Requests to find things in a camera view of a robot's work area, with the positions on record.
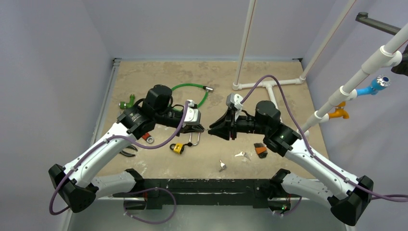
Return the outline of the small yellow padlock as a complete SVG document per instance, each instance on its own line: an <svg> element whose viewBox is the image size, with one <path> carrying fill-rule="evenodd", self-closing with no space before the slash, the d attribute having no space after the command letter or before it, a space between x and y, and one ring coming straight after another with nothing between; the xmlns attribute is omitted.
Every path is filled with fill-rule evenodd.
<svg viewBox="0 0 408 231"><path fill-rule="evenodd" d="M169 149L176 154L182 154L184 152L185 147L192 147L192 146L193 144L191 142L185 143L185 144L172 143L170 144Z"/></svg>

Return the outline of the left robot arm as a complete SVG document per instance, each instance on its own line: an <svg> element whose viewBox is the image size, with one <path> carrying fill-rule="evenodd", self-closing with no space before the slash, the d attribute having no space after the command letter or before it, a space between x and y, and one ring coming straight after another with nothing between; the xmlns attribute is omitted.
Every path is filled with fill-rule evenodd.
<svg viewBox="0 0 408 231"><path fill-rule="evenodd" d="M181 105L174 104L172 93L172 89L165 85L155 85L144 98L125 109L109 130L83 154L63 166L53 165L48 171L54 186L49 213L59 215L68 209L78 213L96 198L109 194L141 195L142 177L133 169L105 178L97 178L96 175L131 144L145 150L155 150L180 134L204 131L200 123L199 105L193 100L186 100ZM166 140L153 146L137 142L154 130L157 124L175 130Z"/></svg>

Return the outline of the large brass padlock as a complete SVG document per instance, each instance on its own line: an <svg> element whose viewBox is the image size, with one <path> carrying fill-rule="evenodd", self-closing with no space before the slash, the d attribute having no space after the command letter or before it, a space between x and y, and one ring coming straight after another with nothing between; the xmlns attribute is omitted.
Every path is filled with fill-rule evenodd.
<svg viewBox="0 0 408 231"><path fill-rule="evenodd" d="M200 143L201 135L204 132L192 132L189 135L189 146L197 146Z"/></svg>

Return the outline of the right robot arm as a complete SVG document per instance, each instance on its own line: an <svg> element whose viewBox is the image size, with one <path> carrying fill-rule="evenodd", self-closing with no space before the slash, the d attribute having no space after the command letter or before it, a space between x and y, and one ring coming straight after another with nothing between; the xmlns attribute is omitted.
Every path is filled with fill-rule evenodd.
<svg viewBox="0 0 408 231"><path fill-rule="evenodd" d="M225 114L211 124L208 134L225 140L234 140L239 132L264 135L264 145L311 173L318 181L310 181L285 173L272 180L271 192L281 196L285 192L315 200L327 206L331 213L348 226L355 226L371 201L365 190L372 190L374 183L367 177L357 177L322 156L306 148L301 135L280 121L280 111L271 101L260 101L255 115L236 116L236 108L229 103Z"/></svg>

